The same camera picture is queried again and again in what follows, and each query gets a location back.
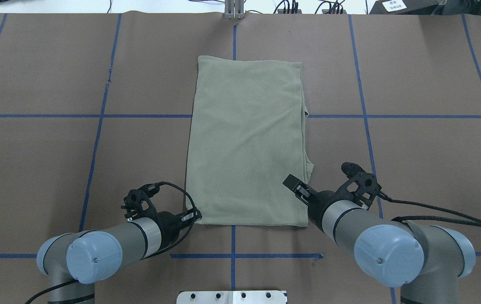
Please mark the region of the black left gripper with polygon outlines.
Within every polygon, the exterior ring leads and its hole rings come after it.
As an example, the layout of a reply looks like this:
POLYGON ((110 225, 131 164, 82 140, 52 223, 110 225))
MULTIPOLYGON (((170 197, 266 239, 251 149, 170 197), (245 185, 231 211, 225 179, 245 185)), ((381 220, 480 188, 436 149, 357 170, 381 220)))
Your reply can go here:
POLYGON ((158 252, 176 246, 181 231, 201 219, 202 214, 198 208, 192 208, 186 213, 177 215, 167 211, 158 212, 158 226, 161 233, 161 244, 158 252))

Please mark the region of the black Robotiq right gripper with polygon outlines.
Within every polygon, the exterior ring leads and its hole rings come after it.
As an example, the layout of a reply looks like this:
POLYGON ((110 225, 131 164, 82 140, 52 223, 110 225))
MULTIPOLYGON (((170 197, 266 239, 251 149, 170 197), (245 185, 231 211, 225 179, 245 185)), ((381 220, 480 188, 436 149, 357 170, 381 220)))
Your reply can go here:
POLYGON ((308 184, 297 177, 289 174, 283 181, 283 185, 289 189, 294 196, 303 204, 307 205, 308 219, 320 230, 323 231, 323 215, 327 208, 337 201, 346 200, 346 194, 324 190, 316 192, 308 184))

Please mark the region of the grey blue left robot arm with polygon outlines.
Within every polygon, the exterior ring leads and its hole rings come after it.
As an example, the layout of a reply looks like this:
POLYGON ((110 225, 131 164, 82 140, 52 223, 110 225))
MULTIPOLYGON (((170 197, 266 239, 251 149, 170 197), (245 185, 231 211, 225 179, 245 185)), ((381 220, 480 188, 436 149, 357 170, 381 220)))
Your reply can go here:
POLYGON ((36 254, 36 265, 49 277, 49 288, 27 303, 48 294, 50 304, 93 304, 97 281, 171 250, 182 242, 180 231, 189 233, 201 218, 196 208, 178 215, 152 212, 105 230, 52 237, 36 254))

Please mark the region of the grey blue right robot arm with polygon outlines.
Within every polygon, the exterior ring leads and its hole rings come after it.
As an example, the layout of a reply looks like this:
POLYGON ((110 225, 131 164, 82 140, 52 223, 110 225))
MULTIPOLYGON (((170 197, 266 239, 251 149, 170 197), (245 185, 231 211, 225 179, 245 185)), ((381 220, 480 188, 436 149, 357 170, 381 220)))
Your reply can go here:
POLYGON ((359 172, 335 192, 317 192, 293 175, 283 185, 307 206, 308 218, 360 269, 400 289, 401 304, 458 304, 459 279, 476 263, 462 233, 411 220, 384 220, 367 209, 380 193, 373 174, 359 172))

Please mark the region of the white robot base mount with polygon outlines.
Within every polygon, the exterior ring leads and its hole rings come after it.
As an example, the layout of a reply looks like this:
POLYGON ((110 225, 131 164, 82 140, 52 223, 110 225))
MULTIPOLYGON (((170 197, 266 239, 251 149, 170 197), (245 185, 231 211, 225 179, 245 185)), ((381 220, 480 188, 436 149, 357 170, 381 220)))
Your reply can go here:
POLYGON ((288 304, 284 290, 216 290, 180 292, 177 304, 288 304))

